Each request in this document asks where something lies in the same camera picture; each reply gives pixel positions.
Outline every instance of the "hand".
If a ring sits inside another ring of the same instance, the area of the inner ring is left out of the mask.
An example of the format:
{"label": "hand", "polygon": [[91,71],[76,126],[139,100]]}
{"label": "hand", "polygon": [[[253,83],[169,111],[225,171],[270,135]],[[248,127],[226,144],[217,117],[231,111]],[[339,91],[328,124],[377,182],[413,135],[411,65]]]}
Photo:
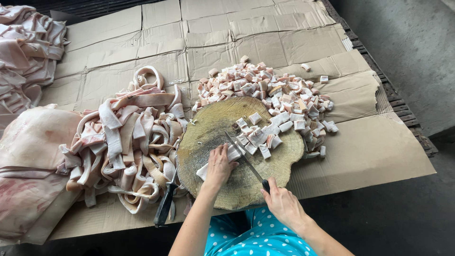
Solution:
{"label": "hand", "polygon": [[238,162],[228,162],[228,145],[219,145],[216,149],[210,151],[208,158],[207,177],[204,184],[215,186],[220,189],[231,175],[231,171],[239,165]]}
{"label": "hand", "polygon": [[305,213],[297,197],[291,191],[277,187],[274,177],[268,178],[268,184],[270,194],[261,189],[268,209],[281,223],[297,233],[297,230],[311,218]]}

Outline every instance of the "tree stump cutting board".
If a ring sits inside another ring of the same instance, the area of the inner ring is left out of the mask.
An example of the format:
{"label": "tree stump cutting board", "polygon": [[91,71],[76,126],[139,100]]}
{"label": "tree stump cutting board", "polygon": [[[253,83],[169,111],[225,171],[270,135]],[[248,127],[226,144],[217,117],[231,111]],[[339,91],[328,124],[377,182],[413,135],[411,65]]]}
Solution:
{"label": "tree stump cutting board", "polygon": [[[194,197],[197,197],[203,184],[196,171],[207,163],[210,150],[228,141],[224,130],[235,140],[241,133],[235,121],[243,117],[248,126],[252,126],[248,116],[255,112],[263,118],[256,125],[264,127],[270,124],[272,116],[262,102],[253,97],[235,97],[215,102],[199,110],[193,117],[193,120],[197,119],[196,125],[188,124],[178,146],[176,161],[179,180]],[[285,187],[291,175],[292,163],[303,156],[304,145],[302,136],[292,128],[279,136],[283,143],[276,149],[270,149],[270,158],[264,160],[258,149],[249,161],[263,179],[273,176],[279,187]],[[215,208],[239,210],[264,203],[260,192],[261,182],[243,164],[243,160],[238,161],[240,165],[232,171],[227,184],[221,188]]]}

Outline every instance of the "knife blade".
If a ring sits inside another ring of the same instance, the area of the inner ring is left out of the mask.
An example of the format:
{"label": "knife blade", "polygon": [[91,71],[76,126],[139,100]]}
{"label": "knife blade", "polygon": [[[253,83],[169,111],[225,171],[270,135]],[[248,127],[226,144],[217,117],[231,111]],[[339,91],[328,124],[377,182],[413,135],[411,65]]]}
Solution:
{"label": "knife blade", "polygon": [[226,134],[226,137],[227,139],[229,140],[229,142],[231,143],[231,145],[235,148],[235,150],[237,151],[237,153],[240,154],[240,157],[244,160],[245,164],[250,168],[250,170],[253,172],[254,176],[256,176],[256,178],[262,182],[262,187],[267,191],[267,193],[270,193],[270,186],[268,184],[268,181],[266,179],[263,179],[261,178],[261,176],[259,175],[258,171],[256,171],[256,169],[253,167],[253,165],[251,165],[251,163],[248,161],[248,159],[245,157],[245,155],[243,154],[243,152],[237,147],[237,145],[235,144],[235,142],[233,141],[233,139],[231,138],[231,136],[229,136],[228,132],[227,131],[224,131],[225,134]]}

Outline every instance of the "black knife handle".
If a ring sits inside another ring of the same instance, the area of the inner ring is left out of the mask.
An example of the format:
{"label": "black knife handle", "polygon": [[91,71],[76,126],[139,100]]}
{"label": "black knife handle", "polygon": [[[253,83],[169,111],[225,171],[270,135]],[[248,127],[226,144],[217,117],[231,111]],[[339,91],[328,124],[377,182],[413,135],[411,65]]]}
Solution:
{"label": "black knife handle", "polygon": [[270,194],[270,186],[268,185],[268,181],[266,179],[262,180],[262,187]]}
{"label": "black knife handle", "polygon": [[153,223],[155,227],[166,227],[164,224],[166,222],[167,216],[169,215],[169,209],[171,208],[172,196],[174,195],[174,190],[178,187],[177,184],[172,182],[166,182],[167,190],[161,199],[160,206],[158,207],[157,214]]}

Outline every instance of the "forearm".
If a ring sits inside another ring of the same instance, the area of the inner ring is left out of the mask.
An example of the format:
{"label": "forearm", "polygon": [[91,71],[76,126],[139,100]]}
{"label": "forearm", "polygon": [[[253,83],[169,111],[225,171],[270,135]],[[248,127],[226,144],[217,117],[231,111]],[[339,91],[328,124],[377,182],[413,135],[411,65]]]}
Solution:
{"label": "forearm", "polygon": [[205,182],[169,252],[170,256],[203,255],[219,189]]}
{"label": "forearm", "polygon": [[321,229],[308,215],[304,224],[295,232],[305,240],[319,256],[354,256],[348,249],[338,243],[333,237]]}

